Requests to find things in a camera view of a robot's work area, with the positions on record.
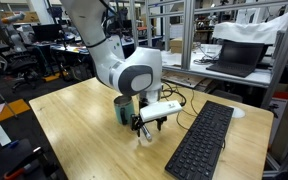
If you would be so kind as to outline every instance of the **laptop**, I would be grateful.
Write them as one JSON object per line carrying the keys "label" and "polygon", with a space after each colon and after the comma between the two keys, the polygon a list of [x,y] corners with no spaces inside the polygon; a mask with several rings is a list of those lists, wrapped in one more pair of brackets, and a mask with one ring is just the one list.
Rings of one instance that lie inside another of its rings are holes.
{"label": "laptop", "polygon": [[206,69],[245,78],[255,70],[263,48],[262,43],[224,41],[218,62]]}

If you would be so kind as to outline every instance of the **laptop screen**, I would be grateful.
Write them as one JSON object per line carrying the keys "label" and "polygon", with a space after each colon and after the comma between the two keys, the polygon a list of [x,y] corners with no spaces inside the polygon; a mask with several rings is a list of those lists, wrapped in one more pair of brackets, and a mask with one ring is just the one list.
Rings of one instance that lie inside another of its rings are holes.
{"label": "laptop screen", "polygon": [[263,51],[261,43],[224,42],[219,61],[256,65]]}

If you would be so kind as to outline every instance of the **dark green mug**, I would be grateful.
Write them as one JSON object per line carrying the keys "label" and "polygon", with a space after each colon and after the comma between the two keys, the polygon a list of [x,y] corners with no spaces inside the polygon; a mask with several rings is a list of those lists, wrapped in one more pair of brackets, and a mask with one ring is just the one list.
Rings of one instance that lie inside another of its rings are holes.
{"label": "dark green mug", "polygon": [[118,96],[114,99],[114,108],[117,121],[126,125],[131,123],[131,115],[134,113],[134,104],[131,96]]}

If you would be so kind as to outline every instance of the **dark floor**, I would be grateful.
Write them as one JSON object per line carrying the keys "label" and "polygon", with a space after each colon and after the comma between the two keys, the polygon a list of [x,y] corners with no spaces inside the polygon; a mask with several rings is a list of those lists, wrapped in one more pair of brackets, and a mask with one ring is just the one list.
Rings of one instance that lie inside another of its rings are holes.
{"label": "dark floor", "polygon": [[[15,82],[12,80],[6,80],[1,77],[0,93],[4,96],[7,102],[24,99],[27,104],[29,104],[28,102],[31,99],[70,86],[75,84],[76,81],[64,82],[62,79],[57,79],[44,83],[42,80],[39,80],[36,82],[36,89],[24,85],[17,89],[16,93],[12,93],[11,87],[14,83]],[[42,147],[46,151],[45,155],[49,161],[55,162],[59,165],[59,162],[32,110],[19,114],[18,119],[11,117],[2,121],[0,124],[12,141],[28,139],[33,148]],[[57,175],[59,179],[67,179],[61,167],[57,171]]]}

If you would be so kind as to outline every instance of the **white cloth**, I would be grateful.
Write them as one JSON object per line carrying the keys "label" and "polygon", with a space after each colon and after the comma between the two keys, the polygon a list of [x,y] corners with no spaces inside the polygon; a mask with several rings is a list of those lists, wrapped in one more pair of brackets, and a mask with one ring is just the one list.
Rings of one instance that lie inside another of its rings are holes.
{"label": "white cloth", "polygon": [[251,42],[274,44],[279,30],[288,27],[288,13],[267,23],[236,24],[224,22],[215,25],[213,38],[226,39],[236,42]]}

